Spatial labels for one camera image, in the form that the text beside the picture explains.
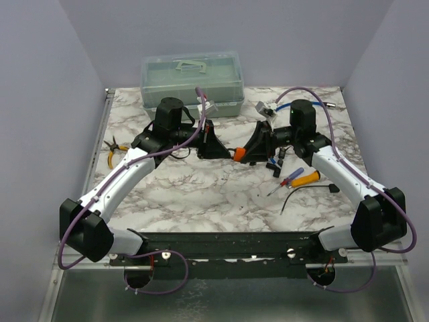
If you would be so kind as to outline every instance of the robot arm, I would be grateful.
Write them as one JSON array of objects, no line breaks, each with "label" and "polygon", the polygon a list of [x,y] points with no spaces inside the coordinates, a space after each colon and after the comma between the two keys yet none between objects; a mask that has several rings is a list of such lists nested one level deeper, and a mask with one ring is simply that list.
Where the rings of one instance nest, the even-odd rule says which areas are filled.
[{"label": "robot arm", "polygon": [[[131,189],[158,167],[167,155],[147,158],[132,166],[128,165],[129,161],[181,144],[195,132],[192,118],[192,123],[181,123],[182,111],[187,112],[180,100],[163,99],[157,108],[152,129],[145,128],[134,139],[131,149],[121,163],[78,202],[70,199],[63,202],[60,208],[60,237],[64,236],[76,215],[90,205],[72,229],[66,241],[69,246],[93,262],[109,253],[127,255],[146,253],[144,236],[130,229],[126,231],[111,229],[107,223]],[[268,121],[258,121],[252,137],[244,148],[240,148],[240,155],[236,153],[233,159],[251,164],[266,162],[268,158],[274,157],[277,148],[293,145],[299,158],[326,175],[346,194],[357,208],[353,223],[315,233],[311,246],[313,253],[339,248],[361,248],[371,252],[406,234],[406,222],[402,216],[382,196],[362,184],[341,164],[333,153],[330,140],[316,132],[316,113],[311,102],[307,100],[292,102],[290,124],[288,127],[272,129]],[[209,119],[204,120],[204,126],[189,146],[196,148],[197,156],[201,159],[231,158],[230,152],[217,139],[213,123]],[[352,164],[350,165],[367,178]],[[381,184],[369,180],[373,186],[385,191],[402,209],[405,209],[405,197],[401,190],[397,188],[386,190]],[[100,194],[100,189],[108,182],[108,187]]]}]

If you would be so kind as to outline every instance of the clear plastic storage box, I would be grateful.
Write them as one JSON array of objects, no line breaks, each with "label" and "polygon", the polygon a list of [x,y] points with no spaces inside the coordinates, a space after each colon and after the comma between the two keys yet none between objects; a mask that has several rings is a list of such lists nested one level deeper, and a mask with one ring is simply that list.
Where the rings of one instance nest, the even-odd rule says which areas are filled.
[{"label": "clear plastic storage box", "polygon": [[191,115],[199,118],[195,86],[201,87],[207,99],[218,107],[210,118],[237,116],[244,102],[238,53],[154,56],[143,60],[141,97],[151,119],[164,97],[182,100]]}]

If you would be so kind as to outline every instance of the gray wall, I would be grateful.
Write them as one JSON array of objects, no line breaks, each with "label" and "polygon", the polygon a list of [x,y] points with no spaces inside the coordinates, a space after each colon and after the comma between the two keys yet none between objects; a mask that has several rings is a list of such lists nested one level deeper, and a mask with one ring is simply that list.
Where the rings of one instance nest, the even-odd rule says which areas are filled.
[{"label": "gray wall", "polygon": [[399,186],[418,230],[408,254],[429,317],[429,2],[396,0],[344,90],[371,176]]},{"label": "gray wall", "polygon": [[60,0],[106,87],[144,56],[237,50],[246,85],[345,85],[392,0]]},{"label": "gray wall", "polygon": [[2,2],[0,30],[0,321],[31,322],[105,93],[57,0]]}]

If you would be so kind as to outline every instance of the orange screwdriver handle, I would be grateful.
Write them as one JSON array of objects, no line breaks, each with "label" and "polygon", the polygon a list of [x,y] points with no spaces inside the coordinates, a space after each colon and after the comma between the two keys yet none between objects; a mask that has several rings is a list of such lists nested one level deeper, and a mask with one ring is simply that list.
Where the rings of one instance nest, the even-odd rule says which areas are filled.
[{"label": "orange screwdriver handle", "polygon": [[308,176],[303,176],[302,178],[292,180],[292,182],[290,183],[290,186],[292,188],[297,188],[299,186],[304,186],[305,184],[316,182],[319,179],[320,179],[320,172],[316,170],[312,174],[309,174]]}]

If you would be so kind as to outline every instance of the pliers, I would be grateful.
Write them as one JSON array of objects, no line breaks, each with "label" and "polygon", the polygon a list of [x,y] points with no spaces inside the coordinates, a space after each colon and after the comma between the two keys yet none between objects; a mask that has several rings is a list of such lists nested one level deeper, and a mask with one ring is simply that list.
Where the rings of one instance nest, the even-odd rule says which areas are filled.
[{"label": "pliers", "polygon": [[109,165],[110,169],[113,169],[112,158],[113,158],[113,154],[115,153],[115,150],[128,151],[128,148],[126,146],[118,146],[115,140],[115,136],[112,136],[112,138],[113,138],[112,144],[104,141],[104,143],[106,143],[110,148],[109,157],[107,158],[107,164]]}]

